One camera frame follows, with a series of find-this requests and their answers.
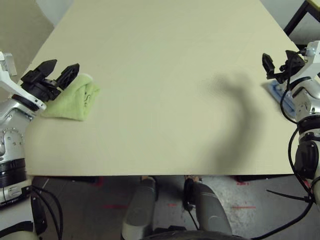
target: white wall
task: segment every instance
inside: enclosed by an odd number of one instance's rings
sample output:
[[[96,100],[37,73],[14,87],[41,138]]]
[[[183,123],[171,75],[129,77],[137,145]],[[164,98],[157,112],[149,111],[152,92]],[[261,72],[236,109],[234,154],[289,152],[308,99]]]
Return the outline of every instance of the white wall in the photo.
[[[304,0],[260,0],[282,29],[289,23]],[[307,13],[290,34],[296,44],[320,40],[320,23]]]
[[[74,0],[36,0],[43,14],[56,26]],[[304,0],[260,0],[282,29]],[[290,38],[296,44],[307,44],[320,40],[320,23],[309,13],[301,20],[291,33]]]
[[[46,18],[57,26],[74,0],[36,0]]]

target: black cable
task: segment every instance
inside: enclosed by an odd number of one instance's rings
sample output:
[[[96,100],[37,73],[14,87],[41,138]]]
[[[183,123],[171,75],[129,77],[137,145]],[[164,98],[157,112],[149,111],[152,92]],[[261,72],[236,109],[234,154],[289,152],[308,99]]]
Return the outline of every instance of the black cable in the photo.
[[[272,190],[268,190],[268,189],[266,191],[269,192],[269,193],[275,194],[275,195],[279,195],[281,197],[288,198],[288,199],[294,199],[294,200],[300,200],[300,201],[306,201],[307,200],[304,197],[292,196],[292,195],[288,195],[288,194],[284,194],[284,193],[281,193],[281,192],[276,192],[276,191],[272,191]]]
[[[268,233],[266,233],[266,234],[264,234],[262,236],[254,237],[254,238],[251,238],[251,239],[252,240],[265,239],[265,238],[267,238],[267,237],[269,237],[269,236],[271,236],[273,234],[276,234],[276,233],[278,233],[278,232],[280,232],[280,231],[282,231],[282,230],[284,230],[284,229],[296,224],[297,222],[299,222],[301,219],[303,219],[307,215],[307,213],[310,211],[310,209],[311,209],[313,204],[314,204],[314,202],[310,201],[308,203],[308,205],[306,206],[305,210],[303,211],[303,213],[300,216],[298,216],[297,218],[295,218],[292,221],[288,222],[287,224],[282,225],[282,226],[276,228],[275,230],[272,230],[272,231],[270,231],[270,232],[268,232]]]
[[[298,133],[299,129],[297,128],[291,138],[290,138],[290,141],[289,141],[289,144],[288,144],[288,158],[289,158],[289,163],[290,163],[290,166],[292,168],[292,171],[293,171],[293,174],[295,175],[296,179],[298,179],[299,183],[301,184],[301,186],[304,188],[304,190],[308,193],[309,192],[309,189],[308,187],[305,185],[304,181],[302,180],[302,178],[300,177],[300,175],[297,173],[297,170],[295,168],[295,165],[292,161],[292,157],[291,157],[291,148],[292,148],[292,143],[295,139],[295,136],[296,134]]]
[[[33,189],[32,190],[35,194],[38,195],[38,197],[44,202],[44,204],[46,205],[46,207],[48,208],[50,214],[51,214],[51,217],[52,217],[52,220],[53,220],[53,223],[54,223],[54,226],[55,226],[55,230],[56,230],[56,234],[58,236],[58,240],[62,240],[62,237],[60,236],[60,230],[59,230],[59,227],[58,227],[58,222],[57,222],[57,218],[54,214],[54,211],[52,210],[51,206],[49,205],[49,203],[47,202],[47,200],[40,194],[40,192],[38,192],[37,189]]]
[[[193,223],[194,223],[195,228],[196,228],[197,230],[199,230],[199,227],[198,227],[198,225],[197,225],[197,223],[196,223],[196,220],[194,219],[194,216],[192,216],[190,210],[188,210],[188,212],[189,212],[189,214],[190,214],[190,217],[192,218],[192,221],[193,221]]]
[[[34,185],[32,185],[32,187],[33,187],[34,189],[37,189],[37,190],[39,190],[39,191],[42,191],[42,192],[44,192],[44,193],[49,194],[49,195],[52,197],[52,199],[54,200],[54,202],[55,202],[55,204],[56,204],[56,207],[57,207],[57,209],[58,209],[58,213],[59,213],[59,223],[60,223],[60,226],[59,226],[60,231],[59,231],[59,233],[60,233],[60,237],[62,238],[62,236],[63,236],[63,231],[64,231],[64,216],[63,216],[62,207],[61,207],[61,204],[60,204],[58,198],[57,198],[52,192],[50,192],[50,191],[48,191],[48,190],[46,190],[46,189],[43,189],[43,188],[41,188],[41,187],[34,186]]]
[[[282,112],[282,115],[290,122],[292,122],[293,124],[297,124],[296,121],[292,120],[290,117],[287,116],[285,110],[284,110],[284,99],[286,97],[288,93],[288,90],[286,89],[281,97],[281,100],[280,100],[280,109],[281,109],[281,112]]]
[[[300,214],[297,218],[293,219],[292,221],[286,223],[285,225],[282,225],[282,226],[280,226],[280,227],[278,227],[278,228],[276,228],[276,229],[274,229],[274,230],[272,230],[272,231],[270,231],[270,232],[268,232],[268,233],[266,233],[264,235],[261,235],[261,236],[258,236],[258,237],[254,237],[254,238],[252,238],[252,240],[265,239],[265,238],[267,238],[267,237],[269,237],[269,236],[271,236],[273,234],[276,234],[276,233],[278,233],[278,232],[280,232],[280,231],[282,231],[282,230],[284,230],[284,229],[296,224],[297,222],[299,222],[301,219],[303,219],[307,215],[307,213],[309,212],[309,210],[312,207],[312,204],[315,202],[314,198],[313,198],[313,195],[311,194],[311,188],[307,188],[307,186],[305,185],[304,181],[302,180],[302,178],[297,173],[297,170],[295,169],[295,166],[294,166],[294,164],[292,162],[291,148],[292,148],[292,143],[293,143],[293,141],[295,139],[295,136],[296,136],[297,132],[298,132],[298,128],[293,132],[293,134],[292,134],[292,136],[290,138],[290,141],[289,141],[289,144],[288,144],[288,158],[289,158],[290,166],[291,166],[291,168],[293,170],[293,173],[294,173],[295,177],[298,179],[299,183],[302,185],[302,187],[306,190],[308,195],[311,197],[310,202],[308,203],[308,205],[305,208],[305,210],[303,211],[303,213]]]
[[[290,121],[291,123],[293,124],[297,124],[296,121],[292,120],[290,117],[287,116],[285,110],[284,110],[284,100],[285,100],[285,97],[287,95],[287,93],[289,92],[290,90],[290,80],[291,80],[291,73],[292,73],[292,63],[293,63],[293,58],[294,56],[292,56],[290,59],[288,59],[288,79],[286,81],[286,90],[284,91],[282,97],[281,97],[281,100],[280,100],[280,109],[281,109],[281,112],[282,112],[282,115],[288,120]]]

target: red tape mark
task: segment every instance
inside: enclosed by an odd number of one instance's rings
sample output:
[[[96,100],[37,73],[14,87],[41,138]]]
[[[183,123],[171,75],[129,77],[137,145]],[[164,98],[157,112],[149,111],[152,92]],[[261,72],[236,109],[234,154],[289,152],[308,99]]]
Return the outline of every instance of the red tape mark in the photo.
[[[104,209],[127,209],[127,205],[108,204],[102,206]]]
[[[308,188],[310,188],[310,184],[309,184],[308,181],[303,181],[303,182],[304,182],[304,184],[305,184]]]
[[[233,209],[256,209],[256,206],[232,206]]]
[[[243,182],[243,181],[237,181],[236,184],[237,184],[237,185],[241,185],[241,186],[243,186],[243,185],[249,185],[248,182]]]

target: table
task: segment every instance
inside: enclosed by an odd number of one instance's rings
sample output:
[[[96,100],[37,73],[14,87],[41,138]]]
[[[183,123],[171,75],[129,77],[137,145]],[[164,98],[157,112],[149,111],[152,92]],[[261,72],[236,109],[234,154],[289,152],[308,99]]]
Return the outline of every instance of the table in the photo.
[[[295,127],[261,59],[279,67],[296,49],[258,0],[76,0],[29,68],[58,59],[56,78],[79,63],[101,92],[84,122],[31,123],[27,172],[289,174]]]

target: folded cloth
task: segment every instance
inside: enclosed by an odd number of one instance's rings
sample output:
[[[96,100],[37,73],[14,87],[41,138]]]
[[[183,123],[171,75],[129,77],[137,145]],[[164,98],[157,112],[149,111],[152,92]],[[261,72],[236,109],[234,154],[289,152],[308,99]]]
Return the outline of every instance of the folded cloth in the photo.
[[[100,89],[88,74],[79,74],[54,100],[46,103],[41,116],[84,121]]]

